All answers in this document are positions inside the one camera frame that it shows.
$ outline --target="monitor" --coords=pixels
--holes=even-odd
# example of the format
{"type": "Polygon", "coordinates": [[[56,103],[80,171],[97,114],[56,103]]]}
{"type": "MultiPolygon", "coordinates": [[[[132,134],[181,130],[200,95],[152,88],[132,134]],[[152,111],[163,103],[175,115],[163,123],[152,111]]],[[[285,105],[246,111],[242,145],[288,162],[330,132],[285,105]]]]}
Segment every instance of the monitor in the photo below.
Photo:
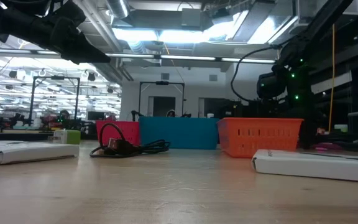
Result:
{"type": "Polygon", "coordinates": [[[99,121],[104,120],[106,117],[104,115],[104,112],[99,111],[89,111],[88,112],[88,121],[99,121]]]}

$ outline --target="metal frame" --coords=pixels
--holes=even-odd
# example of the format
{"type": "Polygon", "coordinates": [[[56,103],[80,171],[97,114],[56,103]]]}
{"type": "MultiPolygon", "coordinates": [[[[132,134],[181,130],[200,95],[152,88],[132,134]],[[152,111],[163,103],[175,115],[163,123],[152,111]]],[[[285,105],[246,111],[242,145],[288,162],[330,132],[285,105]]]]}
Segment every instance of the metal frame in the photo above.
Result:
{"type": "MultiPolygon", "coordinates": [[[[36,81],[37,81],[38,78],[42,78],[42,79],[50,78],[50,79],[52,79],[52,77],[40,77],[40,76],[33,77],[32,90],[31,90],[31,102],[30,102],[29,126],[31,126],[31,124],[32,124],[32,111],[33,111],[33,107],[34,107],[34,93],[35,93],[35,88],[37,87],[36,81]]],[[[64,79],[77,80],[77,92],[76,92],[77,94],[76,94],[76,98],[75,98],[75,113],[74,113],[74,120],[76,120],[77,119],[77,110],[78,110],[78,96],[80,95],[81,78],[64,77],[64,79]]]]}
{"type": "MultiPolygon", "coordinates": [[[[142,99],[142,85],[143,84],[156,84],[157,85],[158,82],[140,82],[139,84],[139,106],[138,106],[138,112],[140,112],[140,101],[142,99]]],[[[185,106],[185,84],[184,83],[168,83],[168,85],[181,85],[182,86],[182,92],[181,92],[181,98],[182,98],[182,103],[181,103],[181,113],[183,115],[183,109],[185,106]]]]}

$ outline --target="orange plastic basket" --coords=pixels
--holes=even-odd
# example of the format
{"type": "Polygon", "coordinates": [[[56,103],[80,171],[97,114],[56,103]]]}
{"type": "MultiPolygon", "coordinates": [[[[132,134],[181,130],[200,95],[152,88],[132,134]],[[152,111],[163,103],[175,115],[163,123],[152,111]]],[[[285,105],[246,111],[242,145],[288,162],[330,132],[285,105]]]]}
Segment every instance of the orange plastic basket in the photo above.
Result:
{"type": "Polygon", "coordinates": [[[259,149],[295,151],[302,119],[224,118],[219,139],[231,157],[252,158],[259,149]]]}

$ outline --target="white box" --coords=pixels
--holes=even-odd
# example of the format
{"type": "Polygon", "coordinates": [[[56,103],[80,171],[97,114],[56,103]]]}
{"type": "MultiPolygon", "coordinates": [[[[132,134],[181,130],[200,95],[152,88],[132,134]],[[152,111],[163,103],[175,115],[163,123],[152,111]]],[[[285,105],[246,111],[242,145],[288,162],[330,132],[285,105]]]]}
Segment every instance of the white box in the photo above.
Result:
{"type": "Polygon", "coordinates": [[[78,145],[0,141],[0,164],[72,157],[79,152],[78,145]]]}
{"type": "Polygon", "coordinates": [[[258,150],[252,166],[264,174],[358,181],[358,156],[258,150]]]}

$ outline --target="red basket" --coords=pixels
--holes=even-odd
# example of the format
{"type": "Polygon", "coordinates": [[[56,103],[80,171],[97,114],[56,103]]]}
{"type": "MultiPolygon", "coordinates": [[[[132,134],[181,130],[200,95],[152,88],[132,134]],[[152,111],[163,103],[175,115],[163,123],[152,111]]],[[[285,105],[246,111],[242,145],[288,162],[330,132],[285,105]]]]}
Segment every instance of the red basket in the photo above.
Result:
{"type": "MultiPolygon", "coordinates": [[[[129,141],[131,144],[138,146],[140,144],[140,134],[139,134],[139,122],[133,121],[96,121],[96,131],[98,134],[102,129],[103,125],[107,123],[113,123],[121,129],[126,141],[129,141]]],[[[103,145],[109,143],[110,138],[121,139],[118,131],[113,126],[107,126],[103,130],[102,142],[103,145]]]]}
{"type": "Polygon", "coordinates": [[[259,149],[295,151],[302,119],[224,118],[219,139],[231,157],[252,158],[259,149]]]}

